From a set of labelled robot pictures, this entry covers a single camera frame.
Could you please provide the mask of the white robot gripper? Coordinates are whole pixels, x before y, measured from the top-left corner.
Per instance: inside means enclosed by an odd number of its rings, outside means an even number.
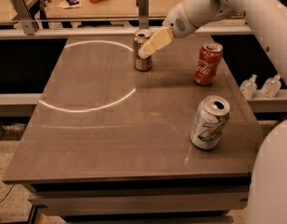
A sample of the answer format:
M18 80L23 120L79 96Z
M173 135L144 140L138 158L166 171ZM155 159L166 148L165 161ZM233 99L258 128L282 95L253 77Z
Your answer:
M196 32L198 25L194 22L194 16L197 14L196 2L184 0L177 4L167 14L163 27L153 33L139 49L139 56L145 59L165 48L172 42L173 36L182 38Z

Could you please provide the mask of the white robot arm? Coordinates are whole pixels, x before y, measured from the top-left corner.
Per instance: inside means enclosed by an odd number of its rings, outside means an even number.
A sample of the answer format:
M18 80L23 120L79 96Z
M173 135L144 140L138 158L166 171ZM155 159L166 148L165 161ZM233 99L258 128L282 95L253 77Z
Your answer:
M287 7L278 0L184 0L144 43L145 58L199 27L236 11L243 16L287 86ZM287 119L265 138L255 159L246 224L287 224Z

